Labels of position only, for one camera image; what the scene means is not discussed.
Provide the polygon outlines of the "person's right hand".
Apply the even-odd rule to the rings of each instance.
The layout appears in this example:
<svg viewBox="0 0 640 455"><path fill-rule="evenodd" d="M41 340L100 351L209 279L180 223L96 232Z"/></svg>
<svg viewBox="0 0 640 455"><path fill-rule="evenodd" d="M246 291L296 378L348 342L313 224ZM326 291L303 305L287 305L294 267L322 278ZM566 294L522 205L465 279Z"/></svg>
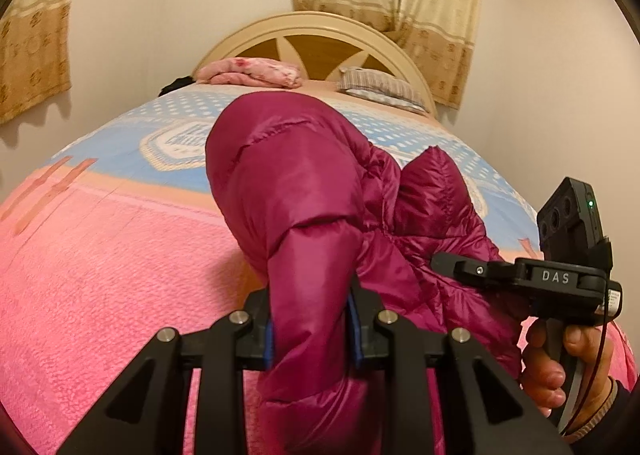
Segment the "person's right hand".
<svg viewBox="0 0 640 455"><path fill-rule="evenodd" d="M584 376L587 378L582 383L578 394L578 402L582 401L584 395L585 403L578 412L574 412L575 420L567 429L571 433L585 422L580 415L588 407L587 399L600 369L605 370L608 375L610 370L613 345L610 339L606 338L603 345L600 345L602 331L597 327L582 327L572 325L567 327L564 333L565 349L572 357L582 360L585 364ZM521 386L525 393L537 404L538 409L548 415L565 402L565 393L562 385L565 380L565 371L562 366L552 360L544 350L547 341L547 325L543 319L537 321L529 327L526 335L527 347L523 352L523 362L525 369L521 377Z"/></svg>

